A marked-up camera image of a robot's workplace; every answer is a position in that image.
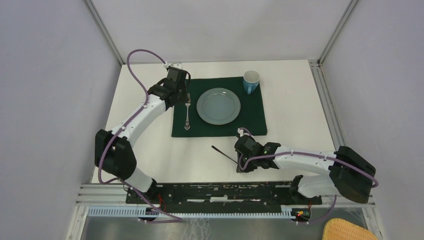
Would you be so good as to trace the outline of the blue ceramic mug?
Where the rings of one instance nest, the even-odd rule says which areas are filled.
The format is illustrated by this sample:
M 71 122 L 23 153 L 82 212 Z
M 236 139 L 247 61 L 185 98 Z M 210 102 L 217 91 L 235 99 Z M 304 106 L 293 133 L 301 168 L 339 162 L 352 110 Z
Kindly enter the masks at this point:
M 260 74 L 254 70 L 248 70 L 243 75 L 243 87 L 248 95 L 252 94 L 260 83 Z

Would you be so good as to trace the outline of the dark green cloth placemat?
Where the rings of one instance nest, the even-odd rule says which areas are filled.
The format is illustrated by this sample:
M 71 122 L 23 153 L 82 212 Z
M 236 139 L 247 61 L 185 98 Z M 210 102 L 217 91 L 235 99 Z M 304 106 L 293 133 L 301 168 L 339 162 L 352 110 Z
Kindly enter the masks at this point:
M 244 89 L 243 80 L 241 76 L 192 79 L 188 86 L 191 99 L 188 111 L 190 129 L 184 129 L 187 107 L 184 104 L 176 105 L 173 110 L 171 136 L 174 138 L 230 137 L 236 135 L 237 128 L 240 127 L 248 129 L 254 136 L 265 136 L 268 130 L 261 87 L 257 86 L 253 93 L 248 94 Z M 232 122 L 215 125 L 207 123 L 199 116 L 197 101 L 204 92 L 213 88 L 228 89 L 239 98 L 241 110 Z

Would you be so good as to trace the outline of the silver fork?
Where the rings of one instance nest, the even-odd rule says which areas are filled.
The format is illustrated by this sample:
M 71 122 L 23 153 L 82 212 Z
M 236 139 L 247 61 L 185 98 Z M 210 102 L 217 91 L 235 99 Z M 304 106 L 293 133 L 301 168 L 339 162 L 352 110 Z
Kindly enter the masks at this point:
M 188 131 L 190 129 L 190 117 L 189 117 L 189 110 L 190 110 L 190 106 L 191 106 L 191 95 L 190 93 L 187 94 L 187 102 L 185 103 L 185 107 L 186 107 L 186 119 L 185 119 L 185 124 L 184 124 L 184 129 L 186 131 Z

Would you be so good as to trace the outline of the teal ceramic dinner plate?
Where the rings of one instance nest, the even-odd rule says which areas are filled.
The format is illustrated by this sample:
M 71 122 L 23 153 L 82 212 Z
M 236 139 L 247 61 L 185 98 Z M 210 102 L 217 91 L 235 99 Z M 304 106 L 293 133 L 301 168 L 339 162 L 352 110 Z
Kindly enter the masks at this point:
M 225 125 L 233 122 L 241 112 L 241 101 L 231 90 L 217 87 L 206 90 L 196 103 L 199 117 L 211 125 Z

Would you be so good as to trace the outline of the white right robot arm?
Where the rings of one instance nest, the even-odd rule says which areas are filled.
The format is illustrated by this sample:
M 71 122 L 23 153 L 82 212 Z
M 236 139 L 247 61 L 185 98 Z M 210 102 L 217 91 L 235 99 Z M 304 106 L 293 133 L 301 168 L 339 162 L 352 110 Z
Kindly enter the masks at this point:
M 376 168 L 348 146 L 340 146 L 336 151 L 306 151 L 276 142 L 261 145 L 252 136 L 243 135 L 237 139 L 234 149 L 241 173 L 257 168 L 310 173 L 293 180 L 288 196 L 295 204 L 322 195 L 341 195 L 352 202 L 366 204 L 371 190 L 379 186 Z

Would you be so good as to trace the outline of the black spoon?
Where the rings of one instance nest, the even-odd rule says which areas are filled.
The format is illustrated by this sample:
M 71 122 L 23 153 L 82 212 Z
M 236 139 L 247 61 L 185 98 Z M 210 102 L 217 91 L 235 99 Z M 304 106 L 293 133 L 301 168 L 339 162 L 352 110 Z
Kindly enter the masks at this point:
M 215 151 L 217 151 L 218 153 L 220 153 L 221 155 L 223 155 L 224 157 L 226 157 L 227 159 L 231 160 L 232 162 L 238 164 L 238 162 L 236 160 L 234 160 L 233 158 L 231 158 L 230 156 L 228 156 L 227 154 L 225 154 L 224 152 L 222 152 L 221 150 L 219 150 L 217 147 L 215 147 L 214 145 L 211 145 L 211 148 Z

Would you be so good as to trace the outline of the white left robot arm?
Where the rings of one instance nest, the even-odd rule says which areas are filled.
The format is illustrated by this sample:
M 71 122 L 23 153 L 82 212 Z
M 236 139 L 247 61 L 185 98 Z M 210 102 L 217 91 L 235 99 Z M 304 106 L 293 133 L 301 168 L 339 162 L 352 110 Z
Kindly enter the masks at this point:
M 100 183 L 106 183 L 102 179 L 102 172 L 106 172 L 113 175 L 114 180 L 138 190 L 143 202 L 149 204 L 156 200 L 157 182 L 138 168 L 133 147 L 156 118 L 188 101 L 190 82 L 189 72 L 169 66 L 165 78 L 144 90 L 144 100 L 130 116 L 111 130 L 100 129 L 96 133 L 94 164 Z

